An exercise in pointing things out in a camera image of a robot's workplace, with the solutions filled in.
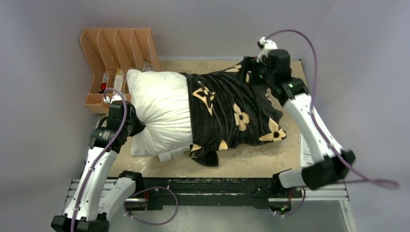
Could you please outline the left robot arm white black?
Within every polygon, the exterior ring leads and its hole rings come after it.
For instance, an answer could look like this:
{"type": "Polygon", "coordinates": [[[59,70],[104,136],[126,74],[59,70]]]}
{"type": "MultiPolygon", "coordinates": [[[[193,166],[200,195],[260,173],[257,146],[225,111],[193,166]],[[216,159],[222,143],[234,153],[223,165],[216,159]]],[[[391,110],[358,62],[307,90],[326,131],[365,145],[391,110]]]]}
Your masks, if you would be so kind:
{"type": "Polygon", "coordinates": [[[144,193],[142,174],[123,171],[106,195],[102,195],[109,171],[128,137],[141,132],[134,106],[112,101],[108,116],[91,133],[88,158],[78,187],[63,215],[54,216],[56,232],[107,232],[110,218],[131,196],[144,193]]]}

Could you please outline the orange plastic file organizer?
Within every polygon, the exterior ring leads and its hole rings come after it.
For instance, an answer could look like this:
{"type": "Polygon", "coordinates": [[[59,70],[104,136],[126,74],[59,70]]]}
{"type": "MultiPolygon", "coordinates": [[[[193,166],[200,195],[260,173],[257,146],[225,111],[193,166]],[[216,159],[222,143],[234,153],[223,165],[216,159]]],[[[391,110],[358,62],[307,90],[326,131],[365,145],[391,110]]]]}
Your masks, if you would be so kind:
{"type": "Polygon", "coordinates": [[[85,106],[94,114],[108,112],[101,83],[112,88],[119,70],[141,71],[145,63],[154,71],[161,69],[151,29],[85,28],[80,44],[93,77],[85,106]]]}

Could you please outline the aluminium frame rail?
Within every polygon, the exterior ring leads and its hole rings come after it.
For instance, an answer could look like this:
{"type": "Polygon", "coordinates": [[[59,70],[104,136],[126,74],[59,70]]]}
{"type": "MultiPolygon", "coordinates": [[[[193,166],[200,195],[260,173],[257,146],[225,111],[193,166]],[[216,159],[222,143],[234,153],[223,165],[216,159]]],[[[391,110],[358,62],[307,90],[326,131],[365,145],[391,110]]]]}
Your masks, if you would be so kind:
{"type": "MultiPolygon", "coordinates": [[[[105,197],[105,195],[108,194],[108,191],[110,191],[112,188],[114,188],[115,184],[117,182],[117,179],[109,179],[105,182],[101,199],[105,197]]],[[[77,187],[79,186],[79,180],[75,179],[72,180],[66,200],[65,200],[65,207],[70,203],[74,196],[74,192],[77,190],[77,187]]],[[[296,193],[292,193],[292,200],[295,201],[300,201],[303,196],[303,191],[302,190],[296,190],[296,193]]],[[[222,196],[222,195],[227,195],[227,196],[241,196],[245,195],[245,193],[200,193],[199,191],[197,193],[175,193],[177,196],[222,196]]],[[[268,198],[270,201],[287,201],[288,200],[288,195],[285,194],[285,196],[274,196],[273,194],[268,194],[266,193],[262,197],[268,198]]],[[[306,189],[305,190],[305,201],[342,201],[342,200],[349,200],[348,196],[348,191],[347,188],[345,187],[344,184],[339,184],[335,186],[329,186],[329,187],[323,187],[317,190],[310,190],[306,189]]]]}

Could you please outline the white paper label sheet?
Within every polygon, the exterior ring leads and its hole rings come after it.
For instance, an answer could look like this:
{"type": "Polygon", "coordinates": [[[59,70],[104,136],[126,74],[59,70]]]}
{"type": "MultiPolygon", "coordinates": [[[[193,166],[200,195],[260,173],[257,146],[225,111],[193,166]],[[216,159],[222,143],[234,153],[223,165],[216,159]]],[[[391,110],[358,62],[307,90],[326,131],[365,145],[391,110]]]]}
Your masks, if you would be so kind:
{"type": "Polygon", "coordinates": [[[312,157],[311,157],[310,149],[301,132],[299,133],[299,137],[300,137],[300,146],[299,146],[300,166],[308,167],[314,164],[312,157]]]}

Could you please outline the white card box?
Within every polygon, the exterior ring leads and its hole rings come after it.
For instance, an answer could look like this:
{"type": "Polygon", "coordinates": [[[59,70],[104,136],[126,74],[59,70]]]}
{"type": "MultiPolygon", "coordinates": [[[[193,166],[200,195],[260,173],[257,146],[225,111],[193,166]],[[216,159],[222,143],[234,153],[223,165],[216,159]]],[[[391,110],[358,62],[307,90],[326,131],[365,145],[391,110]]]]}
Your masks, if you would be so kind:
{"type": "Polygon", "coordinates": [[[119,92],[122,92],[123,84],[124,84],[124,75],[116,74],[114,78],[113,88],[119,92]]]}

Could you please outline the white pillow insert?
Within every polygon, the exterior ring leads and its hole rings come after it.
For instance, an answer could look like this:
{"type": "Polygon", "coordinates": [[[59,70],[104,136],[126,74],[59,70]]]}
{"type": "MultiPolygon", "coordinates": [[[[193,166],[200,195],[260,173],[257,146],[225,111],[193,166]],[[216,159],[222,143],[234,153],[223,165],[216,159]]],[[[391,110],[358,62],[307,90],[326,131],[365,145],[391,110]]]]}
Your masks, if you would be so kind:
{"type": "Polygon", "coordinates": [[[166,161],[187,152],[192,132],[186,78],[177,72],[129,69],[126,79],[137,117],[145,125],[132,137],[130,154],[166,161]]]}

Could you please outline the red round object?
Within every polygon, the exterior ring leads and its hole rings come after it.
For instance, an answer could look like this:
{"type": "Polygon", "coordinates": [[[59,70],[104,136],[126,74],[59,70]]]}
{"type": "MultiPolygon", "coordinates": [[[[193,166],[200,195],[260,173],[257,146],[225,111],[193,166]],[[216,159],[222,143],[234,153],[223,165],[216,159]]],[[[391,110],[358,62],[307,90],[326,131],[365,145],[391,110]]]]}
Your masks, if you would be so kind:
{"type": "Polygon", "coordinates": [[[100,92],[104,92],[106,90],[107,83],[101,83],[100,92]]]}

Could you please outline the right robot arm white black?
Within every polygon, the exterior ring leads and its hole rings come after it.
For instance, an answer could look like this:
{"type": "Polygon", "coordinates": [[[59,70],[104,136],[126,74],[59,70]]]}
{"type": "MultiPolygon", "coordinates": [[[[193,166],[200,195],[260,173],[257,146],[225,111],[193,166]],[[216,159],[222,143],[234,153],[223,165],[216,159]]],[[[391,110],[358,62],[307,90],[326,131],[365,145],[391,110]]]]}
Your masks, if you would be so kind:
{"type": "Polygon", "coordinates": [[[313,160],[313,164],[308,167],[274,174],[272,192],[282,197],[293,187],[315,190],[343,180],[356,156],[351,150],[344,150],[331,137],[312,104],[312,96],[305,82],[292,76],[289,53],[283,49],[270,50],[261,62],[256,57],[245,56],[240,73],[249,75],[251,85],[268,86],[273,97],[298,126],[313,160]]]}

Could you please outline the black pillowcase with beige flowers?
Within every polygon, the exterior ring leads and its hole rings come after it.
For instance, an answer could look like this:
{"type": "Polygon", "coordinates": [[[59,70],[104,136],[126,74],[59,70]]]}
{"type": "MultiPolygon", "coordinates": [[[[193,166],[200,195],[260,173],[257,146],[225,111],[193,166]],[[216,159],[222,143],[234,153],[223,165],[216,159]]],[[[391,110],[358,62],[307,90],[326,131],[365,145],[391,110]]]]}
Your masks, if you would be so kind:
{"type": "Polygon", "coordinates": [[[187,80],[192,144],[190,158],[217,167],[217,152],[241,144],[260,146],[286,139],[283,113],[273,107],[268,87],[251,84],[242,64],[205,74],[183,73],[187,80]]]}

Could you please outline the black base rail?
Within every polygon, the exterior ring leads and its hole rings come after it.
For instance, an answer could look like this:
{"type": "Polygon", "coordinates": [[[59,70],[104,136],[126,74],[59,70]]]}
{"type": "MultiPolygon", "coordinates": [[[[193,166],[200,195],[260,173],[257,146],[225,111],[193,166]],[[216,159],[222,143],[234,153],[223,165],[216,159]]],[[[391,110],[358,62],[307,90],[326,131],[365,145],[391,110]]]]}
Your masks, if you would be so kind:
{"type": "Polygon", "coordinates": [[[128,202],[140,199],[148,210],[161,210],[164,206],[248,206],[255,209],[288,211],[292,208],[292,193],[297,188],[278,189],[271,178],[177,178],[143,177],[128,202]],[[241,196],[177,196],[175,193],[245,193],[241,196]],[[265,194],[285,196],[287,201],[270,201],[265,194]]]}

